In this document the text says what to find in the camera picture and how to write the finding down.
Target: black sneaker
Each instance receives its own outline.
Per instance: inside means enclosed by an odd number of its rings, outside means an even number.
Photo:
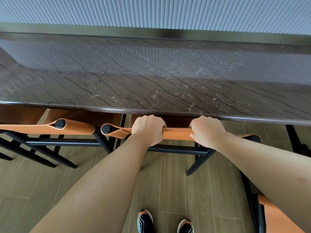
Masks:
[[[139,233],[156,233],[153,227],[153,218],[148,210],[144,210],[138,213],[137,227]]]
[[[192,223],[186,219],[183,219],[178,225],[177,233],[194,233]]]

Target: ribbed wall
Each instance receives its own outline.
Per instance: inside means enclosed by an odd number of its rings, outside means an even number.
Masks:
[[[0,22],[311,35],[311,0],[0,0]]]

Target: shoe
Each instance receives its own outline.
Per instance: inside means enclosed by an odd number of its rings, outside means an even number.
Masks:
[[[192,223],[186,219],[183,219],[178,225],[177,233],[194,233]]]
[[[137,227],[139,233],[156,233],[152,215],[148,210],[145,209],[138,213]]]

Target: black round knob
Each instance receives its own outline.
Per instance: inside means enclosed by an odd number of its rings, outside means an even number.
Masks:
[[[101,131],[104,133],[104,134],[108,134],[108,133],[111,133],[112,131],[111,130],[111,126],[106,124],[104,126],[101,127]]]
[[[55,127],[59,129],[64,128],[65,125],[66,125],[66,121],[64,119],[59,119],[55,123]]]

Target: wood-look tile floor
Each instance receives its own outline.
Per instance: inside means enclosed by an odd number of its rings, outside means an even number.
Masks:
[[[264,144],[291,150],[283,125],[223,121],[231,133],[257,133]],[[299,135],[311,135],[298,128]],[[188,141],[163,141],[193,146]],[[22,156],[0,160],[0,233],[28,233],[90,168],[107,154],[103,148],[62,147],[60,154],[78,165],[48,168]],[[137,214],[148,209],[158,233],[176,232],[184,218],[196,233],[253,233],[239,170],[226,157],[215,153],[193,175],[186,176],[194,156],[168,153],[146,154],[135,187],[133,201],[122,233],[136,233]]]

